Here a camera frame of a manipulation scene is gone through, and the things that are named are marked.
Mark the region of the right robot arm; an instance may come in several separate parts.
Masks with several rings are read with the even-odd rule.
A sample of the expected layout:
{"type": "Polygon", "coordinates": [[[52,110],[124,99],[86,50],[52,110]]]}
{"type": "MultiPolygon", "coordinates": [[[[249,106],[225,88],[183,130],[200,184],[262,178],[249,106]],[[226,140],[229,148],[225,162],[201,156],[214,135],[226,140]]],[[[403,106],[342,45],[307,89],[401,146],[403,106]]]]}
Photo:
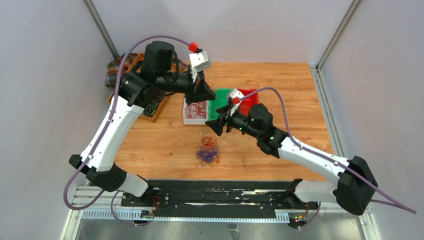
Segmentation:
{"type": "Polygon", "coordinates": [[[290,138],[273,124],[273,115],[262,104],[255,104],[247,115],[238,110],[231,112],[226,105],[217,110],[218,118],[206,121],[218,136],[232,129],[256,139],[256,145],[267,155],[300,164],[325,177],[325,181],[294,180],[293,190],[285,196],[286,203],[294,209],[307,202],[335,203],[347,212],[360,216],[375,193],[377,181],[365,159],[352,159],[323,152],[290,138]]]}

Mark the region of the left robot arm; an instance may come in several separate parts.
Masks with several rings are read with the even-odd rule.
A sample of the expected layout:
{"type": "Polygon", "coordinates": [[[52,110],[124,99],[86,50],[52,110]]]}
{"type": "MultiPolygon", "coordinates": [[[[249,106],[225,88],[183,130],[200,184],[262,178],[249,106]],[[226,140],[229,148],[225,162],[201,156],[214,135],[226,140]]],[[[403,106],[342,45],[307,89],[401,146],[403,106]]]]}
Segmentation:
{"type": "Polygon", "coordinates": [[[81,154],[69,159],[93,185],[107,192],[129,193],[142,207],[152,203],[148,182],[117,166],[115,157],[135,120],[161,93],[184,94],[187,104],[216,98],[204,75],[204,70],[212,65],[207,52],[193,42],[188,49],[191,51],[188,69],[180,71],[175,47],[168,42],[153,41],[146,46],[143,60],[116,82],[117,95],[93,140],[81,154]]]}

